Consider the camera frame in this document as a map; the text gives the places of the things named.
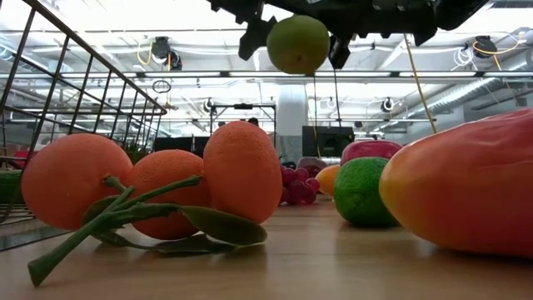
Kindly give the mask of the black background monitor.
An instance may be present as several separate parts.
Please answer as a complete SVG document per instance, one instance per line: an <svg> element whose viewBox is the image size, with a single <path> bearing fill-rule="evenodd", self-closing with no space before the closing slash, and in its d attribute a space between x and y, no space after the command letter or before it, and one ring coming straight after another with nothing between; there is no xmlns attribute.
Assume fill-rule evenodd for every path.
<svg viewBox="0 0 533 300"><path fill-rule="evenodd" d="M339 158L354 141L351 127L303 126L301 131L303 157Z"/></svg>

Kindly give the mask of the background black rig frame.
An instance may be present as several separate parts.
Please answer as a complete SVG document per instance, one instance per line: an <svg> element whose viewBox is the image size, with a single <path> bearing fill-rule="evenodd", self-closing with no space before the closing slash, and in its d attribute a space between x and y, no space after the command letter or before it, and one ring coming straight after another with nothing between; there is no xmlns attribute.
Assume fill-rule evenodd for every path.
<svg viewBox="0 0 533 300"><path fill-rule="evenodd" d="M213 116L213 110L221 108L222 110L217 114L216 117ZM259 108L261 111L264 112L265 115L268 116L270 121L273 123L273 143L274 146L276 146L276 130L277 130L277 113L276 113L276 104L253 104L253 103L236 103L236 104L212 104L210 107L209 112L209 126L210 126L210 134L213 134L213 122L217 120L218 117L220 117L228 108L232 108L234 110L252 110L253 108ZM273 110L273 115L270 116L268 113L266 113L265 109L271 108Z"/></svg>

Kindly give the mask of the red orange mango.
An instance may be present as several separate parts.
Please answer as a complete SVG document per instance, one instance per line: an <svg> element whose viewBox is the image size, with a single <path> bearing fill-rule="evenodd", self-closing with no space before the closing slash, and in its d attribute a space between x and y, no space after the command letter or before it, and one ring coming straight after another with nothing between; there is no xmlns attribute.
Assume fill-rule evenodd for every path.
<svg viewBox="0 0 533 300"><path fill-rule="evenodd" d="M419 238L463 252L533 258L533 108L403 147L384 168L379 193Z"/></svg>

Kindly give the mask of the red grape bunch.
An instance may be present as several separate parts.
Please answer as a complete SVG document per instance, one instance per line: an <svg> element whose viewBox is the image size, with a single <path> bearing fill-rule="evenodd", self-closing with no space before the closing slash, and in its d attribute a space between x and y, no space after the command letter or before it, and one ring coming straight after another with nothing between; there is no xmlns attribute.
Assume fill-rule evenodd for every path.
<svg viewBox="0 0 533 300"><path fill-rule="evenodd" d="M282 194L279 205L312 205L320 183L305 168L281 167Z"/></svg>

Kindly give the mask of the green cucumber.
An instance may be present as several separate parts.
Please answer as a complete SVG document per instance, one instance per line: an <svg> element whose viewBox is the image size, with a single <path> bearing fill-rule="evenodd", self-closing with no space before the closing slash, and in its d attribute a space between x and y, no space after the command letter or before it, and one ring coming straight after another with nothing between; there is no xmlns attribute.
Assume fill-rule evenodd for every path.
<svg viewBox="0 0 533 300"><path fill-rule="evenodd" d="M0 171L0 204L24 204L19 183L21 170Z"/></svg>

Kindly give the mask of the bright red apple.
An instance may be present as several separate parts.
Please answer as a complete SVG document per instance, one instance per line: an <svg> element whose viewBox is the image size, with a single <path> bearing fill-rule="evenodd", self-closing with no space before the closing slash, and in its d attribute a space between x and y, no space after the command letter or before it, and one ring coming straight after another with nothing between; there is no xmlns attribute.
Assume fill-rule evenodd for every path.
<svg viewBox="0 0 533 300"><path fill-rule="evenodd" d="M402 145L387 140L351 142L341 154L341 165L355 158L378 157L390 159L402 149Z"/></svg>

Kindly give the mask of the orange cluster with leaves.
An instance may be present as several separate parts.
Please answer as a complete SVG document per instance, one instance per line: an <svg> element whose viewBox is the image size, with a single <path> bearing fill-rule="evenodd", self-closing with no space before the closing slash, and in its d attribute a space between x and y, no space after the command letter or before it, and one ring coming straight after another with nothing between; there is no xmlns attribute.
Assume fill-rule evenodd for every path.
<svg viewBox="0 0 533 300"><path fill-rule="evenodd" d="M230 122L202 155L167 149L133 162L94 134L60 137L27 163L22 198L31 212L70 236L27 265L34 286L86 238L117 247L125 225L156 240L160 253L217 253L266 240L262 224L281 198L281 167L267 134Z"/></svg>

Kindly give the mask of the yellow mango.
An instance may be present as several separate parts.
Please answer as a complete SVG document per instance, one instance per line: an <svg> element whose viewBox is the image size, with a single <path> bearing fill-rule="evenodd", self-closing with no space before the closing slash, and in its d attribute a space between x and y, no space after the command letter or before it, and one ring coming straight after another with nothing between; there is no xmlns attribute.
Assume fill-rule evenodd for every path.
<svg viewBox="0 0 533 300"><path fill-rule="evenodd" d="M330 198L334 198L335 194L335 181L341 166L331 165L323 168L316 176L315 179L320 183L319 191L322 194L327 195Z"/></svg>

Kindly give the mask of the dark red apple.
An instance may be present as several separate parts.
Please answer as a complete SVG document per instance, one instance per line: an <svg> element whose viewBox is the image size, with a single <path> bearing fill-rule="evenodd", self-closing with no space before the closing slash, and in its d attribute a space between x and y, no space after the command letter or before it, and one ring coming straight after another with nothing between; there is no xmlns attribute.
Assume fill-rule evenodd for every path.
<svg viewBox="0 0 533 300"><path fill-rule="evenodd" d="M302 157L296 167L306 169L309 176L314 178L323 168L327 167L327 164L318 157Z"/></svg>

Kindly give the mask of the grey rectangular mat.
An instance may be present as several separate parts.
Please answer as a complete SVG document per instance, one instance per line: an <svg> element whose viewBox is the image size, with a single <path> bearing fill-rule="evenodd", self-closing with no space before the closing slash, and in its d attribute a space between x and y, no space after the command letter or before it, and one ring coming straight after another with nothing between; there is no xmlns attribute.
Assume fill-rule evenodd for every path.
<svg viewBox="0 0 533 300"><path fill-rule="evenodd" d="M0 223L0 252L69 233L37 219L18 219Z"/></svg>

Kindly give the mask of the black partition screens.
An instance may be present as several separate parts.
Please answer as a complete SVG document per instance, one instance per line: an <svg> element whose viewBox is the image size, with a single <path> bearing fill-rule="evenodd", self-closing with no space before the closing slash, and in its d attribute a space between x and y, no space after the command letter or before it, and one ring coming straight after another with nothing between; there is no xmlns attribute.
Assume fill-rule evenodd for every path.
<svg viewBox="0 0 533 300"><path fill-rule="evenodd" d="M202 156L208 140L209 137L157 137L153 148L155 152L179 149Z"/></svg>

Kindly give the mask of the light green lime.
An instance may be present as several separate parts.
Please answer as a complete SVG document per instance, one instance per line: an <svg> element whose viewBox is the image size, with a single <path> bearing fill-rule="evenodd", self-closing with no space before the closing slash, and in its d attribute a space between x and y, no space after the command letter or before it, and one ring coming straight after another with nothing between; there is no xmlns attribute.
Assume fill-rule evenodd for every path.
<svg viewBox="0 0 533 300"><path fill-rule="evenodd" d="M398 221L389 213L379 193L383 157L359 157L344 163L334 183L336 210L358 228L393 228Z"/></svg>

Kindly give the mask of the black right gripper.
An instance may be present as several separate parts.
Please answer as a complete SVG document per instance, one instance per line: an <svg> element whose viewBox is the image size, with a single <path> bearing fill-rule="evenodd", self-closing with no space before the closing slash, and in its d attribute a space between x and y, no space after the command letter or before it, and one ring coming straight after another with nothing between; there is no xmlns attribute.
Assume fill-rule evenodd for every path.
<svg viewBox="0 0 533 300"><path fill-rule="evenodd" d="M247 61L277 24L275 17L260 18L260 9L268 4L296 15L321 21L330 36L328 60L334 69L342 69L350 56L353 35L365 38L379 33L388 38L393 33L409 33L417 45L431 39L437 31L434 3L431 0L207 0L211 9L223 9L236 16L237 23L247 22L241 36L238 56Z"/></svg>

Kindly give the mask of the small potted green plant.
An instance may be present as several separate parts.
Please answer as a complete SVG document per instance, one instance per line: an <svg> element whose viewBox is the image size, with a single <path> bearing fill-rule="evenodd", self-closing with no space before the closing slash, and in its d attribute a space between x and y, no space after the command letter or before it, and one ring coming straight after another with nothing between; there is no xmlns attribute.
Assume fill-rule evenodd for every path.
<svg viewBox="0 0 533 300"><path fill-rule="evenodd" d="M140 161L147 155L146 151L138 146L128 147L125 152L130 158L133 165L135 165L138 161Z"/></svg>

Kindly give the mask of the olive green apple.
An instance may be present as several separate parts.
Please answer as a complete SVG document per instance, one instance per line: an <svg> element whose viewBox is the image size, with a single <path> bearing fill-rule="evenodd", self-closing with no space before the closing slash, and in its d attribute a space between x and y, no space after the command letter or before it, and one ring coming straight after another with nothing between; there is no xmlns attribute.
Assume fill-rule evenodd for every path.
<svg viewBox="0 0 533 300"><path fill-rule="evenodd" d="M326 61L329 49L327 27L305 15L293 15L276 23L266 39L273 66L292 75L312 75Z"/></svg>

